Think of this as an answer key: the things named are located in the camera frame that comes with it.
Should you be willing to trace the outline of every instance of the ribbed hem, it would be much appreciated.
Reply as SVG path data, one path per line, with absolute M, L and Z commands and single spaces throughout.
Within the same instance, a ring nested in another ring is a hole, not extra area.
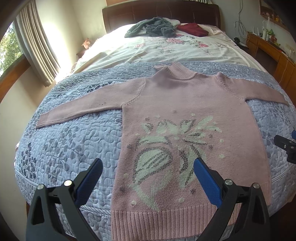
M 37 121 L 37 124 L 36 124 L 37 129 L 46 126 L 48 116 L 49 116 L 49 112 L 46 112 L 40 115 L 39 120 Z
M 261 188 L 269 205 L 270 183 Z M 240 206 L 235 206 L 229 225 L 235 223 Z M 112 210 L 112 240 L 165 240 L 195 236 L 203 232 L 216 210 L 212 204 L 150 213 Z
M 173 62 L 172 65 L 155 66 L 156 69 L 164 69 L 177 80 L 190 80 L 197 72 L 191 71 L 180 63 Z

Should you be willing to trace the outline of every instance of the sweater sleeve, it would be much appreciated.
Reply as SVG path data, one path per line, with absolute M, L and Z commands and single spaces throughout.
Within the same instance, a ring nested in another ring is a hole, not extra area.
M 144 82 L 144 79 L 134 79 L 101 87 L 81 98 L 69 101 L 41 114 L 36 128 L 63 123 L 88 113 L 121 109 L 123 104 L 140 95 Z
M 281 93 L 265 84 L 244 79 L 228 78 L 222 73 L 218 73 L 216 78 L 221 81 L 227 89 L 245 100 L 259 99 L 282 103 L 289 106 L 289 103 L 285 100 Z

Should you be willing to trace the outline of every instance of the metal screw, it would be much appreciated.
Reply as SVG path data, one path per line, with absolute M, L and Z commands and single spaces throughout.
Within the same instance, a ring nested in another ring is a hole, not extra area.
M 254 183 L 253 184 L 253 187 L 256 188 L 256 189 L 259 189 L 260 188 L 260 185 L 258 183 Z
M 65 182 L 64 182 L 64 185 L 65 186 L 70 186 L 72 184 L 72 181 L 71 180 L 66 180 Z
M 231 186 L 233 184 L 233 181 L 230 180 L 230 179 L 226 179 L 225 184 L 228 185 L 228 186 Z
M 41 189 L 43 189 L 44 188 L 44 185 L 43 184 L 39 184 L 38 186 L 37 186 L 37 189 L 38 190 L 41 190 Z

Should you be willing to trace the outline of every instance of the blue quilt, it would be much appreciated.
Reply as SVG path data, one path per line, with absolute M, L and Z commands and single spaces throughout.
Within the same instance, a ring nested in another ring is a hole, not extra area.
M 122 111 L 107 110 L 91 113 L 41 129 L 35 125 L 41 113 L 62 103 L 79 98 L 108 84 L 129 79 L 148 77 L 156 70 L 155 65 L 171 63 L 125 64 L 96 71 L 82 72 L 67 77 L 57 84 L 44 98 L 25 129 L 15 157 L 15 174 L 18 185 L 30 204 L 36 186 L 61 185 L 74 179 L 99 157 L 104 170 L 82 214 L 101 240 L 111 240 L 110 207 L 117 161 L 121 148 Z M 287 162 L 287 155 L 273 144 L 279 134 L 291 139 L 296 128 L 296 109 L 275 79 L 268 73 L 249 67 L 214 62 L 181 62 L 187 68 L 207 75 L 222 72 L 232 78 L 244 78 L 268 85 L 281 92 L 290 107 L 261 100 L 247 101 L 251 108 L 266 147 L 271 169 L 272 204 L 270 215 L 279 210 L 296 192 L 296 165 Z M 63 210 L 58 206 L 65 231 L 73 236 Z

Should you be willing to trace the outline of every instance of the ribbed collar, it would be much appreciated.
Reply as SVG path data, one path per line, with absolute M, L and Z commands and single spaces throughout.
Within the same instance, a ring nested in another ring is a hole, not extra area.
M 197 72 L 191 71 L 182 64 L 175 62 L 172 65 L 155 66 L 155 68 L 166 71 L 173 79 L 177 80 L 190 80 L 197 74 Z

